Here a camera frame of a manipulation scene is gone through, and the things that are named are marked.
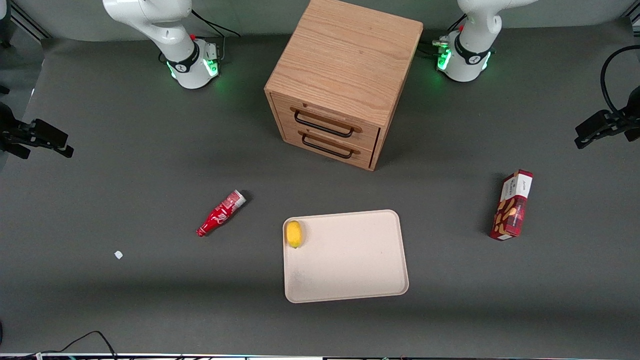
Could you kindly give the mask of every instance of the black drawer handle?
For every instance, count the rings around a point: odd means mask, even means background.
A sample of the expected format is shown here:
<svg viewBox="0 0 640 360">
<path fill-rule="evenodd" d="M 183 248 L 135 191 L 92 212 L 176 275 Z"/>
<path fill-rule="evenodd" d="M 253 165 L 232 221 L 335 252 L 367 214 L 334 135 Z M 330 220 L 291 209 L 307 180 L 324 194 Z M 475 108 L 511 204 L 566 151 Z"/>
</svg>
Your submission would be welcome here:
<svg viewBox="0 0 640 360">
<path fill-rule="evenodd" d="M 298 118 L 298 115 L 300 115 L 300 111 L 296 110 L 296 113 L 293 115 L 293 118 L 296 119 L 296 122 L 299 124 L 303 124 L 308 127 L 313 127 L 314 129 L 322 130 L 326 133 L 330 133 L 331 135 L 339 136 L 341 138 L 349 138 L 351 137 L 351 135 L 353 135 L 353 130 L 354 130 L 353 128 L 351 128 L 351 130 L 349 130 L 349 132 L 345 134 L 345 133 L 341 133 L 340 131 L 331 130 L 327 127 L 316 125 L 308 121 L 300 120 Z"/>
<path fill-rule="evenodd" d="M 303 144 L 305 144 L 306 146 L 309 146 L 309 147 L 313 147 L 314 149 L 317 149 L 317 150 L 320 150 L 320 151 L 324 151 L 327 154 L 331 154 L 333 156 L 337 156 L 337 157 L 343 158 L 343 159 L 348 159 L 348 158 L 351 157 L 351 155 L 353 155 L 353 150 L 349 151 L 349 155 L 344 155 L 344 154 L 341 154 L 339 152 L 335 152 L 333 150 L 325 149 L 324 147 L 318 146 L 318 145 L 316 145 L 314 143 L 310 143 L 308 141 L 305 141 L 306 138 L 307 138 L 307 134 L 302 135 L 302 143 Z"/>
</svg>

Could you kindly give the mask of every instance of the red bottle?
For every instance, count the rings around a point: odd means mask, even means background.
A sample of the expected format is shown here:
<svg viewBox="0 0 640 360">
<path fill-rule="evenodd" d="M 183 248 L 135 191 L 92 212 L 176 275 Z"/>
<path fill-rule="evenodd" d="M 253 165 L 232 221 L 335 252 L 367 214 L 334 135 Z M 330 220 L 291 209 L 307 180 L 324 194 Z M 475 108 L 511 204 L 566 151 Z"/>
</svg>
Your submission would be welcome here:
<svg viewBox="0 0 640 360">
<path fill-rule="evenodd" d="M 237 190 L 234 190 L 220 205 L 216 206 L 215 209 L 209 214 L 207 220 L 200 226 L 198 230 L 196 230 L 196 234 L 199 237 L 205 236 L 208 232 L 222 225 L 228 218 L 231 217 L 231 214 L 235 213 L 238 208 L 240 208 L 246 199 L 242 194 L 240 194 Z"/>
</svg>

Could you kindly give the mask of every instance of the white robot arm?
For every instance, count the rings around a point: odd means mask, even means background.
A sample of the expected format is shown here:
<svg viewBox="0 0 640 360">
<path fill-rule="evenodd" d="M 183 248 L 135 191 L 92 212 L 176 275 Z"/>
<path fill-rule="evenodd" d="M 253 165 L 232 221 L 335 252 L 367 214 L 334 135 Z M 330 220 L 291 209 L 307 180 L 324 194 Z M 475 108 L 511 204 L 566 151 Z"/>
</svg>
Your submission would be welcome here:
<svg viewBox="0 0 640 360">
<path fill-rule="evenodd" d="M 215 44 L 193 40 L 184 26 L 176 24 L 191 13 L 191 0 L 102 0 L 102 4 L 114 20 L 140 31 L 158 46 L 183 87 L 200 88 L 218 75 Z"/>
<path fill-rule="evenodd" d="M 477 78 L 486 68 L 491 45 L 502 30 L 502 18 L 498 13 L 536 1 L 458 0 L 458 6 L 467 14 L 468 20 L 462 32 L 453 29 L 433 42 L 441 47 L 442 53 L 437 69 L 455 81 L 467 82 Z"/>
</svg>

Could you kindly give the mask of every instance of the green led light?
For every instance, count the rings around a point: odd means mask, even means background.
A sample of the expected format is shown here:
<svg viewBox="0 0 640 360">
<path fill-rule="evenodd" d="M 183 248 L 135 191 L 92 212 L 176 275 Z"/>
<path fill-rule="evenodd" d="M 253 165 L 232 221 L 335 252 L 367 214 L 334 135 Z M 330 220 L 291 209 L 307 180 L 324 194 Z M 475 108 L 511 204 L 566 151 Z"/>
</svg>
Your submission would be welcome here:
<svg viewBox="0 0 640 360">
<path fill-rule="evenodd" d="M 482 69 L 486 69 L 486 64 L 489 62 L 489 58 L 491 57 L 491 51 L 486 55 L 486 59 L 484 59 L 484 65 L 482 65 Z"/>
<path fill-rule="evenodd" d="M 173 69 L 171 68 L 171 65 L 169 65 L 169 62 L 166 62 L 166 66 L 169 68 L 169 71 L 171 71 L 171 77 L 175 79 L 175 74 L 173 73 Z"/>
<path fill-rule="evenodd" d="M 202 59 L 202 63 L 207 68 L 207 71 L 212 78 L 218 75 L 218 63 L 215 60 Z"/>
<path fill-rule="evenodd" d="M 447 49 L 438 59 L 438 68 L 444 71 L 449 64 L 449 59 L 451 59 L 451 50 Z"/>
</svg>

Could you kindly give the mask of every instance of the drawer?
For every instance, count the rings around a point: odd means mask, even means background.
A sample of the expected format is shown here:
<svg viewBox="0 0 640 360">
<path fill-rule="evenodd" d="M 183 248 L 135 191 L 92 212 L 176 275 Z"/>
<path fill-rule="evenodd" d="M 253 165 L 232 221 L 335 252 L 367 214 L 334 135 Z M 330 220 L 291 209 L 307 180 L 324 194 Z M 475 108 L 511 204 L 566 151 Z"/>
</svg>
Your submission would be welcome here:
<svg viewBox="0 0 640 360">
<path fill-rule="evenodd" d="M 373 150 L 376 146 L 379 129 L 375 126 L 315 108 L 295 99 L 277 94 L 271 96 L 282 127 L 312 130 L 334 142 L 364 149 Z"/>
<path fill-rule="evenodd" d="M 285 141 L 305 150 L 340 160 L 350 165 L 369 169 L 373 152 L 357 146 L 334 142 L 324 135 L 295 127 L 282 127 Z"/>
</svg>

